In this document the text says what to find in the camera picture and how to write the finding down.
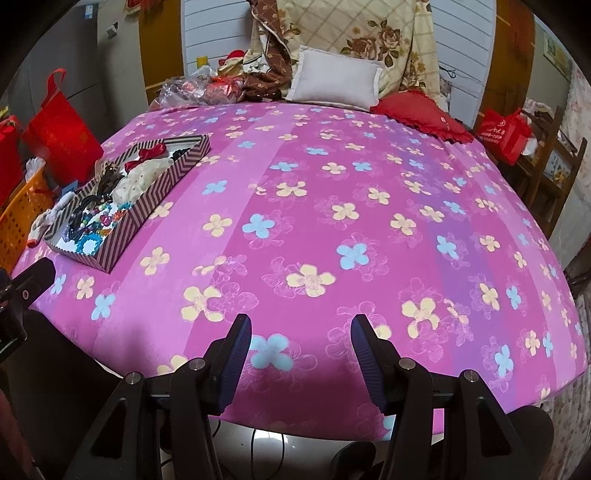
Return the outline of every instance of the pillow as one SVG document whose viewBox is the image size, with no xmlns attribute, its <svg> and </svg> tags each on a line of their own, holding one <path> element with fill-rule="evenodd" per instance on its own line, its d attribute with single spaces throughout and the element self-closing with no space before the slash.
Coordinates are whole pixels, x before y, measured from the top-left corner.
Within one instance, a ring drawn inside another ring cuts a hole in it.
<svg viewBox="0 0 591 480">
<path fill-rule="evenodd" d="M 286 100 L 355 108 L 369 112 L 378 104 L 381 62 L 346 57 L 306 46 Z"/>
<path fill-rule="evenodd" d="M 443 141 L 470 143 L 474 140 L 461 123 L 441 110 L 422 90 L 391 93 L 372 107 L 371 112 L 394 118 Z"/>
</svg>

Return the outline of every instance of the striped box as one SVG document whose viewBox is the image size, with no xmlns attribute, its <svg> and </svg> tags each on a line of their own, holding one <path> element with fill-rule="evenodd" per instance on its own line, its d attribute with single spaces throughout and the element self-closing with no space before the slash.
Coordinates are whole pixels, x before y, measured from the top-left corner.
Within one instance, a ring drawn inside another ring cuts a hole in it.
<svg viewBox="0 0 591 480">
<path fill-rule="evenodd" d="M 93 194 L 96 190 L 97 179 L 88 182 L 68 206 L 60 212 L 54 225 L 44 236 L 47 246 L 61 255 L 70 257 L 77 262 L 97 270 L 110 273 L 117 263 L 117 260 L 144 224 L 150 213 L 164 200 L 173 187 L 211 150 L 209 137 L 207 135 L 195 135 L 192 137 L 166 138 L 162 140 L 151 140 L 135 144 L 115 160 L 119 167 L 133 157 L 141 148 L 152 148 L 158 143 L 165 143 L 169 152 L 179 148 L 191 149 L 175 161 L 159 178 L 136 200 L 136 202 L 123 216 L 117 227 L 113 229 L 95 255 L 82 255 L 76 252 L 68 252 L 57 247 L 56 244 L 63 232 L 64 224 L 68 222 L 70 215 L 86 196 Z"/>
</svg>

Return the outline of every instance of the plastic basket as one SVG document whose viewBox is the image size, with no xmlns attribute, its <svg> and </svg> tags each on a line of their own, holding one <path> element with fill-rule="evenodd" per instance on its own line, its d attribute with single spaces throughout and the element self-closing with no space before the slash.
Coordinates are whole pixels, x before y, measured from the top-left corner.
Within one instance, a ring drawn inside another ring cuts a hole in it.
<svg viewBox="0 0 591 480">
<path fill-rule="evenodd" d="M 0 268 L 4 268 L 8 273 L 12 272 L 26 248 L 31 225 L 35 219 L 53 207 L 53 198 L 48 191 L 41 168 L 16 194 L 0 216 Z"/>
</svg>

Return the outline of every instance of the white pillow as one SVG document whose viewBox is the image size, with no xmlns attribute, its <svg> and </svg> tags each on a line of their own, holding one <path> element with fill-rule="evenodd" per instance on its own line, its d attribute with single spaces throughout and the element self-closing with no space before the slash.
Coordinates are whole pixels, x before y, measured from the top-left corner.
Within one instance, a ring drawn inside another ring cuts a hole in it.
<svg viewBox="0 0 591 480">
<path fill-rule="evenodd" d="M 300 61 L 286 100 L 356 108 L 368 112 L 378 104 L 379 61 L 360 60 L 300 47 Z"/>
</svg>

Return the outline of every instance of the pink bedsheet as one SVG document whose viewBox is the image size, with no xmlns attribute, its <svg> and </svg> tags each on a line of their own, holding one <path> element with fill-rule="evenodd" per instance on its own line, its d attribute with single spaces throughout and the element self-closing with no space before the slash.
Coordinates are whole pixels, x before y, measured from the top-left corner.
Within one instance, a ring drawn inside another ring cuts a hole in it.
<svg viewBox="0 0 591 480">
<path fill-rule="evenodd" d="M 49 251 L 38 308 L 110 368 L 147 376 L 202 355 L 240 312 L 253 340 L 223 419 L 327 439 L 388 438 L 349 338 L 364 313 L 402 356 L 480 372 L 505 410 L 586 366 L 559 264 L 478 142 L 384 116 L 287 103 L 145 113 L 104 144 L 209 134 L 112 274 Z M 434 431 L 440 432 L 436 417 Z"/>
</svg>

